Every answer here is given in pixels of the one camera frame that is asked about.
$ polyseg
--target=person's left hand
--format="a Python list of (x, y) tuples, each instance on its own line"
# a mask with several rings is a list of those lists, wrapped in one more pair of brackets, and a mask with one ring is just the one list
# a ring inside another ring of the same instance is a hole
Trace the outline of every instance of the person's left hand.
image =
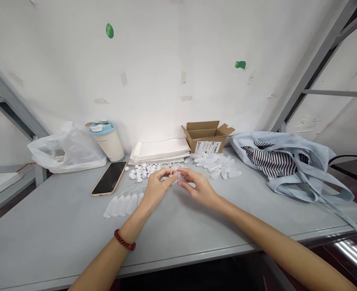
[(142, 199), (140, 205), (147, 205), (152, 211), (154, 211), (159, 203), (165, 196), (166, 191), (176, 181), (179, 176), (178, 173), (172, 173), (169, 177), (171, 169), (161, 169), (150, 175), (149, 181), (147, 183), (145, 196)]

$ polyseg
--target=cardboard box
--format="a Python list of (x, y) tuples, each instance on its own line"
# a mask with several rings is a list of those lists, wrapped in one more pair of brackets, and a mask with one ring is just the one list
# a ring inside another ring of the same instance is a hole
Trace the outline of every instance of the cardboard box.
[(221, 153), (226, 138), (235, 129), (227, 124), (219, 126), (219, 121), (188, 122), (187, 129), (181, 126), (187, 136), (187, 142), (191, 148), (191, 154), (199, 151)]

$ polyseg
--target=white wall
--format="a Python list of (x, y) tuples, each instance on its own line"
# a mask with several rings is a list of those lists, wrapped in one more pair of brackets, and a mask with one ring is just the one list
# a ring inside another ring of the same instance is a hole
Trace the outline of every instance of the white wall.
[(0, 75), (49, 132), (109, 119), (126, 153), (186, 122), (261, 130), (344, 3), (0, 0)]
[[(340, 45), (313, 89), (357, 91), (357, 29)], [(337, 154), (357, 154), (357, 98), (308, 95), (286, 130)]]
[(0, 166), (32, 162), (28, 143), (28, 138), (0, 112)]

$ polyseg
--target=stack of paper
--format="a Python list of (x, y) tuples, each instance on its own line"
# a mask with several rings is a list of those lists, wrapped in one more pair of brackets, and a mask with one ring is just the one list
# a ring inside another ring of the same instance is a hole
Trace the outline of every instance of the stack of paper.
[(190, 150), (185, 138), (149, 143), (139, 141), (131, 152), (129, 164), (183, 162)]

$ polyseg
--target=label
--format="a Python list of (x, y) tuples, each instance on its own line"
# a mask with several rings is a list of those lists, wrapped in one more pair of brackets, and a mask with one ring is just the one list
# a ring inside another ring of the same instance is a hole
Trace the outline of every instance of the label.
[(195, 154), (198, 154), (199, 152), (217, 153), (221, 144), (221, 141), (198, 141), (196, 144)]

